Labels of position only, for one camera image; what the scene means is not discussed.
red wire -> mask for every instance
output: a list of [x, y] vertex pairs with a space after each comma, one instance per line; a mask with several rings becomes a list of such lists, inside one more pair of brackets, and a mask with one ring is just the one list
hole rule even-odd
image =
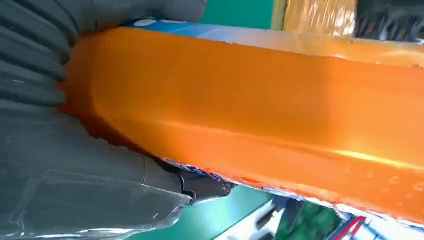
[[361, 228], [362, 224], [365, 222], [365, 219], [367, 219], [367, 218], [364, 217], [364, 216], [357, 216], [357, 217], [355, 217], [355, 219], [353, 221], [349, 222], [349, 224], [345, 228], [343, 228], [333, 238], [333, 240], [341, 240], [342, 238], [344, 238], [348, 234], [349, 230], [356, 224], [356, 226], [353, 229], [352, 234], [351, 234], [352, 237], [354, 237], [357, 234], [358, 230]]

orange packaging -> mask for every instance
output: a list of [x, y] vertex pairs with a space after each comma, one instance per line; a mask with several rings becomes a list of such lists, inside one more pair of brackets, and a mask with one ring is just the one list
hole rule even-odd
[[253, 188], [424, 223], [422, 46], [132, 26], [142, 29], [87, 36], [68, 64], [63, 110], [93, 136]]
[[285, 32], [351, 37], [356, 0], [288, 0]]

dark machinery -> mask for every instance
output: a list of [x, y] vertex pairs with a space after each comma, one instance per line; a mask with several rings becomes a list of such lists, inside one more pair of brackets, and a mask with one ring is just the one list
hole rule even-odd
[[[197, 21], [205, 0], [0, 1], [0, 239], [127, 236], [169, 227], [233, 185], [189, 179], [59, 113], [79, 35], [140, 17]], [[198, 191], [196, 183], [213, 186]]]

metal bracket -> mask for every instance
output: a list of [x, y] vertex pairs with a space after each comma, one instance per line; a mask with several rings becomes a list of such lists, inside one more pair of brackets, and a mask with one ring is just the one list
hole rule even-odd
[[189, 171], [179, 173], [182, 180], [182, 193], [193, 198], [187, 205], [197, 205], [211, 200], [224, 198], [236, 186], [233, 183], [213, 179]]

yellow package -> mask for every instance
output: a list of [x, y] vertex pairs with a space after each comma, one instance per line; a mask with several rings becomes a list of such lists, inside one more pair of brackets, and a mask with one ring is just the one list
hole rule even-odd
[[288, 0], [285, 32], [351, 37], [356, 0]]

